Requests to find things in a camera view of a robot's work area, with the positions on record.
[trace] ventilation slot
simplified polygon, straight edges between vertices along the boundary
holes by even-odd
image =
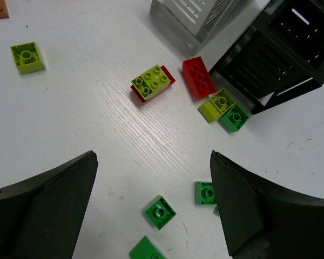
[[[230,3],[230,0],[223,0],[223,1],[219,2],[217,4],[215,10],[213,10],[212,14],[210,15],[206,24],[211,22],[214,18],[216,18],[216,16],[222,15],[222,13],[226,10],[229,3]]]
[[[324,14],[312,1],[292,0],[271,24],[278,40],[283,40],[305,63],[318,69],[324,61]]]
[[[172,0],[172,2],[173,2],[173,4],[175,4],[176,5],[176,7],[177,8],[179,8],[180,9],[180,11],[193,23],[193,24],[195,24],[195,20],[187,13],[187,10],[188,9],[184,9],[184,8],[182,8],[178,3],[177,3],[177,1],[176,0]]]

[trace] stacked lego bricks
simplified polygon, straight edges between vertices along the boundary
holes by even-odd
[[[165,66],[156,65],[131,82],[132,91],[143,104],[147,104],[167,91],[175,79]]]

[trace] wood grain texture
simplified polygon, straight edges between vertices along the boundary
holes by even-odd
[[[250,5],[200,52],[208,68],[266,2]],[[8,0],[11,17],[0,20],[0,187],[91,149],[99,168],[74,258],[128,258],[144,235],[169,258],[228,258],[214,208],[194,204],[194,182],[211,180],[211,151],[324,198],[324,87],[229,135],[197,111],[204,100],[194,101],[181,77],[190,56],[150,23],[150,3]],[[32,41],[46,71],[21,76],[10,46]],[[177,82],[137,107],[130,81],[155,64]],[[142,215],[157,195],[178,214],[161,231]]]

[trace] scuff mark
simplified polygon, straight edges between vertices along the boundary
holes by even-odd
[[[187,240],[187,234],[188,234],[188,231],[187,231],[187,227],[186,225],[183,223],[184,225],[184,228],[185,228],[185,234],[186,234],[186,249],[188,249],[188,240]]]
[[[142,168],[142,166],[137,162],[137,161],[135,161],[135,159],[134,158],[132,158],[133,159],[133,161],[134,162],[136,162],[136,164],[143,170],[143,168]]]
[[[186,225],[183,223],[183,225],[184,225],[184,228],[185,228],[185,232],[186,232],[186,234],[188,234],[188,232],[187,232],[187,228],[186,228]]]

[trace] lime green lego brick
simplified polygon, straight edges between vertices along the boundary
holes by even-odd
[[[131,82],[144,100],[154,97],[171,83],[159,65],[152,67]]]
[[[21,73],[31,73],[45,69],[41,53],[35,42],[12,46],[11,52],[16,67]]]
[[[215,190],[212,182],[195,182],[194,200],[200,205],[216,205]]]
[[[145,208],[144,213],[158,230],[167,225],[177,214],[161,195]]]
[[[131,259],[166,259],[146,236],[130,251],[129,256]]]
[[[222,118],[219,119],[226,128],[231,132],[239,131],[247,122],[249,116],[243,109],[235,104]]]
[[[210,100],[199,107],[208,122],[219,119],[235,104],[231,95],[223,88],[218,91]]]

